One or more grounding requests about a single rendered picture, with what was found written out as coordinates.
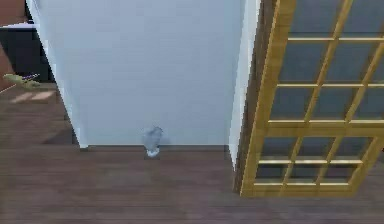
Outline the yellow wooden glazed door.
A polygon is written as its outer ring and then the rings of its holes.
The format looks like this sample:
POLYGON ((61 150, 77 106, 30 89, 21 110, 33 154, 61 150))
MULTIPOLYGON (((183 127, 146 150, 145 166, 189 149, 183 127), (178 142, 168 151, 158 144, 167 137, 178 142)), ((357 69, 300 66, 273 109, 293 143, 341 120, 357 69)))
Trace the yellow wooden glazed door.
POLYGON ((241 195, 349 196, 383 148, 384 0, 260 0, 241 195))

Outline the black cabinet with white top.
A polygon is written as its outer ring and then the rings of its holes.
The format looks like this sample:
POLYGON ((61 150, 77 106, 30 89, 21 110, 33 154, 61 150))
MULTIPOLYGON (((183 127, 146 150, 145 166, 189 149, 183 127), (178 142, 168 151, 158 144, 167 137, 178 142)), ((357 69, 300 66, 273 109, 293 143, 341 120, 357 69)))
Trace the black cabinet with white top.
POLYGON ((34 24, 19 23, 0 27, 0 44, 16 74, 38 74, 36 81, 55 79, 34 24))

